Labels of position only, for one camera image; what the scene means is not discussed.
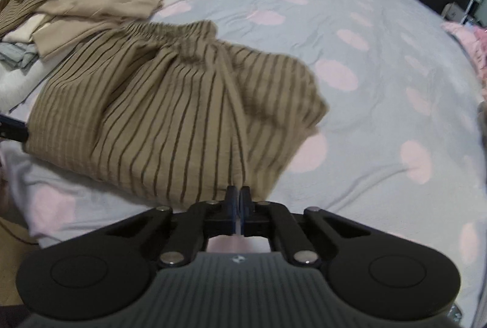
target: cable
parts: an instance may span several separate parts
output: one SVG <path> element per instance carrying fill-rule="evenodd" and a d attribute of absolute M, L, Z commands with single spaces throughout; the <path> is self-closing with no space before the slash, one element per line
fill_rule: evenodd
<path fill-rule="evenodd" d="M 38 246 L 39 243 L 32 243 L 30 241 L 26 241 L 26 240 L 23 240 L 21 239 L 20 237 L 16 236 L 10 229 L 8 229 L 6 227 L 6 225 L 0 221 L 0 226 L 3 228 L 4 231 L 6 231 L 6 233 L 8 233 L 11 237 L 13 237 L 15 240 L 18 240 L 19 242 L 21 243 L 24 243 L 24 244 L 27 244 L 28 246 Z"/>

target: gray bed sheet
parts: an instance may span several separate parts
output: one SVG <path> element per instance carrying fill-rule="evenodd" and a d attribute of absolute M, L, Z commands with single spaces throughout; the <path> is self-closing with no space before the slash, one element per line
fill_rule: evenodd
<path fill-rule="evenodd" d="M 471 326 L 483 287 L 487 196 L 481 88 L 442 19 L 417 0 L 187 0 L 153 21 L 213 20 L 218 37 L 303 60 L 331 110 L 270 200 L 316 205 L 440 250 L 462 276 Z M 13 115 L 26 119 L 33 94 Z M 11 195 L 43 246 L 148 207 L 0 146 Z"/>

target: bed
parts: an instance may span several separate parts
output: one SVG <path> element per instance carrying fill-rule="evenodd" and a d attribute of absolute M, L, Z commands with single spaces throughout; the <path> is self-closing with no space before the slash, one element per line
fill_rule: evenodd
<path fill-rule="evenodd" d="M 152 21 L 201 19 L 214 21 L 223 40 L 303 60 L 330 105 L 270 200 L 294 212 L 319 206 L 443 252 L 462 276 L 462 325 L 476 313 L 480 324 L 481 87 L 442 19 L 417 0 L 186 0 Z M 41 87 L 11 115 L 27 120 Z M 36 160 L 16 142 L 2 142 L 0 152 L 10 196 L 41 247 L 154 206 Z"/>

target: gray garment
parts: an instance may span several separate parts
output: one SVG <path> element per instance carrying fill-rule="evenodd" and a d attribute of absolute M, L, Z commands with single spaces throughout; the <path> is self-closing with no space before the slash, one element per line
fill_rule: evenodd
<path fill-rule="evenodd" d="M 28 71 L 38 58 L 36 44 L 0 43 L 0 60 L 13 69 Z"/>

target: screw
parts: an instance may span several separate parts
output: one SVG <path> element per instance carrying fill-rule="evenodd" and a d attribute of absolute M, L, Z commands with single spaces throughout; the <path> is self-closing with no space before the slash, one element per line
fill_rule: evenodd
<path fill-rule="evenodd" d="M 294 260 L 303 265 L 311 265 L 318 260 L 318 254 L 314 251 L 304 249 L 294 254 Z"/>
<path fill-rule="evenodd" d="M 159 259 L 166 265 L 175 265 L 184 261 L 184 255 L 177 251 L 168 251 L 166 253 L 162 253 L 159 256 Z"/>

